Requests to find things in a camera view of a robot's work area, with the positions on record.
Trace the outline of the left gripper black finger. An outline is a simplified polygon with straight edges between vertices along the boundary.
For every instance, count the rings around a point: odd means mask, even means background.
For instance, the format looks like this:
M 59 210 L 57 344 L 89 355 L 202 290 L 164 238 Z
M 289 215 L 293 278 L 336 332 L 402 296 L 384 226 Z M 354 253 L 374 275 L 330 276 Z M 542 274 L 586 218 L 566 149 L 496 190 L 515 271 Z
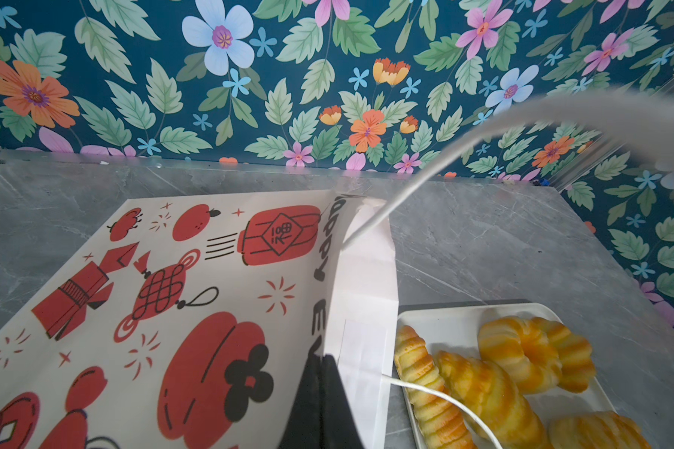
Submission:
M 309 355 L 280 448 L 361 448 L 334 357 Z

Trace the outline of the long ridged horn bread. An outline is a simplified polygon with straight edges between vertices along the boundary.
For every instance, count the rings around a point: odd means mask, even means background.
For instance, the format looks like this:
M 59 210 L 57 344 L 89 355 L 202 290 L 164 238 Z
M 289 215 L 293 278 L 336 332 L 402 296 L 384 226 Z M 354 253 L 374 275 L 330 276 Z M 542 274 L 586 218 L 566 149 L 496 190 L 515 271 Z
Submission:
M 426 347 L 410 326 L 396 334 L 394 363 L 399 378 L 450 397 L 449 389 Z M 428 448 L 476 448 L 459 407 L 419 389 L 407 389 L 419 431 Z

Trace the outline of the red white paper bag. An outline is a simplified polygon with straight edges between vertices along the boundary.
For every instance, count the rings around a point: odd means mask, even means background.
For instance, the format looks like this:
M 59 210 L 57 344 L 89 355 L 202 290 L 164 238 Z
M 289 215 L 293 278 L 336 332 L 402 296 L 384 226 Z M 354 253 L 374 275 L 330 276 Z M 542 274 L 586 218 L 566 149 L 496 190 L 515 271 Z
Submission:
M 280 448 L 309 355 L 363 447 L 403 382 L 389 215 L 481 140 L 573 122 L 674 168 L 674 101 L 542 97 L 454 140 L 391 199 L 335 190 L 129 200 L 0 332 L 0 448 Z

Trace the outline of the striped yellow bread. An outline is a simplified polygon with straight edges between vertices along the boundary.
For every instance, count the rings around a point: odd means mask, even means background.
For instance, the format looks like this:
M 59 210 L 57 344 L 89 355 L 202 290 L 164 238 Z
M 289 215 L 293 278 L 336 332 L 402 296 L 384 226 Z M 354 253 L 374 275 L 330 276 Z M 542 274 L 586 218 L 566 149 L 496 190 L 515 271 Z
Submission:
M 451 396 L 478 416 L 503 447 L 552 447 L 541 419 L 502 368 L 445 351 L 435 364 Z

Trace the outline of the round yellow fluted bread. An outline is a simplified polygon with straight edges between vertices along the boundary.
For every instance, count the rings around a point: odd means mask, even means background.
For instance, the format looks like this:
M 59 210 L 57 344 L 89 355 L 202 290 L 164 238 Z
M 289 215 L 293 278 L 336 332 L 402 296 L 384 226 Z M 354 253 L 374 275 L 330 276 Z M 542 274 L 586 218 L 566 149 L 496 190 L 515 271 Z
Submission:
M 481 326 L 477 345 L 483 360 L 502 368 L 520 393 L 533 395 L 557 387 L 562 363 L 545 331 L 519 316 L 507 316 Z

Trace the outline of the pale crumbly orange bread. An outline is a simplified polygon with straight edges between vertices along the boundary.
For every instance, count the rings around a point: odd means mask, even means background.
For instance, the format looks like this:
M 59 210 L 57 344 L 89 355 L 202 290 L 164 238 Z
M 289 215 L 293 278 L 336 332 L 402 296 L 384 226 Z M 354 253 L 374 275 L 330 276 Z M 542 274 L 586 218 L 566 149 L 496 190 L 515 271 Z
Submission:
M 548 428 L 554 448 L 650 449 L 640 427 L 614 412 L 586 413 L 554 420 Z

